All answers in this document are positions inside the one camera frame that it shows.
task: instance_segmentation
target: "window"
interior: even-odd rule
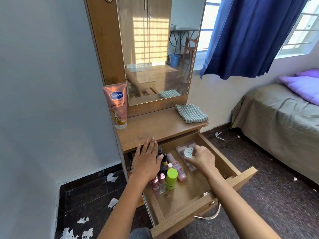
[[[319,38],[319,0],[308,0],[277,58],[308,54]]]
[[[207,50],[213,33],[221,0],[206,0],[202,28],[198,40],[197,51]]]

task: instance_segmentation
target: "clear plastic case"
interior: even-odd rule
[[[197,144],[196,144],[194,141],[191,141],[191,142],[189,142],[189,143],[186,143],[186,144],[184,144],[184,145],[181,145],[181,146],[178,146],[178,147],[175,148],[175,150],[176,150],[177,153],[181,156],[181,158],[182,158],[183,161],[186,163],[187,167],[189,168],[189,170],[190,170],[191,172],[195,171],[196,168],[195,168],[193,165],[191,165],[191,164],[189,164],[188,162],[185,161],[186,156],[185,156],[185,154],[184,154],[184,151],[185,151],[186,148],[193,148],[193,147],[195,147],[195,145],[197,145]]]

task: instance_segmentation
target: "gray pants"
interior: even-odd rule
[[[144,228],[137,228],[131,232],[129,239],[153,239],[151,230]]]

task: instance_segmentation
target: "hand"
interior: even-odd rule
[[[215,167],[215,156],[204,146],[196,145],[193,148],[195,158],[186,158],[185,161],[194,165],[207,178],[210,174],[218,172]]]
[[[135,157],[133,159],[133,173],[132,176],[138,178],[138,183],[143,183],[144,186],[155,178],[160,170],[160,164],[163,159],[163,155],[157,156],[157,141],[152,137],[151,142],[147,139],[141,150],[141,145],[139,144]]]
[[[150,88],[145,88],[144,86],[140,85],[137,87],[138,93],[140,96],[144,96],[145,94],[147,95],[153,95],[154,92]]]

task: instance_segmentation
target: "wall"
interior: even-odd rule
[[[231,110],[248,91],[277,80],[278,76],[289,76],[295,72],[319,67],[319,43],[307,55],[275,59],[268,73],[254,79],[232,76],[222,80],[217,75],[205,75],[194,71],[188,103],[198,105],[209,117],[209,125],[201,132],[210,130],[231,120]]]
[[[200,28],[202,20],[203,9],[205,0],[172,0],[172,13],[171,24],[177,25],[177,28]],[[182,39],[182,45],[185,44],[187,33]],[[194,32],[192,38],[195,39],[198,36],[198,31]],[[171,42],[175,45],[175,39],[172,34]],[[175,48],[169,44],[168,53],[174,53]]]
[[[49,238],[57,183],[119,150],[83,0],[2,0],[0,27],[1,238]]]

